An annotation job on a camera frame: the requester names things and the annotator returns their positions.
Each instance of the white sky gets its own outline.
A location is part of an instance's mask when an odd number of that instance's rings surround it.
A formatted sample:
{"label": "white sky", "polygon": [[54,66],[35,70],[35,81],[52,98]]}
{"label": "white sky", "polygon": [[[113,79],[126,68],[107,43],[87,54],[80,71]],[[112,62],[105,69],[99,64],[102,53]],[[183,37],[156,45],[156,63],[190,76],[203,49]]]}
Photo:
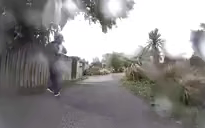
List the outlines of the white sky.
{"label": "white sky", "polygon": [[173,55],[191,55],[190,29],[205,22],[205,0],[135,0],[135,9],[127,19],[118,21],[118,28],[103,34],[99,24],[89,25],[83,16],[69,21],[64,30],[68,55],[80,56],[89,61],[104,53],[135,52],[144,45],[148,32],[158,28]]}

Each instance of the shrub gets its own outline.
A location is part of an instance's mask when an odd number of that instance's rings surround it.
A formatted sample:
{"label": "shrub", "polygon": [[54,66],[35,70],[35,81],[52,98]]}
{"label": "shrub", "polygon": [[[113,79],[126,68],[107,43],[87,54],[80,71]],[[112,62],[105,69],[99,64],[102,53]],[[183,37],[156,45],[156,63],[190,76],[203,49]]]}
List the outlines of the shrub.
{"label": "shrub", "polygon": [[179,100],[183,104],[201,105],[203,103],[205,99],[205,79],[199,76],[197,70],[185,65],[172,64],[164,68],[163,71],[165,79],[179,86]]}
{"label": "shrub", "polygon": [[144,70],[136,64],[126,68],[125,75],[127,80],[139,81],[141,79],[147,79]]}

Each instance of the dark clothing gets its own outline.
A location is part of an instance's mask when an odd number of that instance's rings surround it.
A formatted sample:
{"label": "dark clothing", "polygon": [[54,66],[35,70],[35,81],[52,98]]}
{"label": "dark clothing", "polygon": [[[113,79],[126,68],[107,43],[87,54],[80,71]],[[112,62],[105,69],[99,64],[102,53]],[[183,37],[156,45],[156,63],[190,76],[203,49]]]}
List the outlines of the dark clothing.
{"label": "dark clothing", "polygon": [[60,91],[60,84],[59,84],[59,78],[60,73],[58,70],[56,70],[55,63],[59,60],[60,50],[60,44],[56,41],[51,42],[46,46],[46,54],[48,57],[48,63],[49,63],[49,73],[50,73],[50,85],[49,89],[53,90],[55,94],[57,94]]}
{"label": "dark clothing", "polygon": [[58,75],[53,68],[49,68],[49,73],[50,73],[50,84],[48,86],[49,89],[53,90],[55,94],[57,94],[61,87],[59,84],[59,80],[58,80]]}

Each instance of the fence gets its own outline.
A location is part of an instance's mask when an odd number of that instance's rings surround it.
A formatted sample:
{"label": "fence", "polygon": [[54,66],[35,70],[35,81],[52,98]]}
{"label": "fence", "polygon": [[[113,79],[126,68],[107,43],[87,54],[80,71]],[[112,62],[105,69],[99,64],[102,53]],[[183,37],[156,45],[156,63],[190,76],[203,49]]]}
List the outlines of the fence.
{"label": "fence", "polygon": [[[83,68],[79,66],[79,59],[63,56],[59,61],[65,69],[62,74],[63,80],[82,76]],[[45,88],[48,80],[49,68],[43,45],[26,44],[0,55],[0,90]]]}

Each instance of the road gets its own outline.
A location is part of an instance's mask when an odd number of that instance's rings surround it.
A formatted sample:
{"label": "road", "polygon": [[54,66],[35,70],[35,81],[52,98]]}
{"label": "road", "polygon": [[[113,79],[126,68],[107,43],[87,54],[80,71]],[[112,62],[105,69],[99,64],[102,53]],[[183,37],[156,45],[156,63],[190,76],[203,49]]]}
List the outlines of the road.
{"label": "road", "polygon": [[0,128],[180,128],[120,86],[121,74],[93,76],[50,93],[0,98]]}

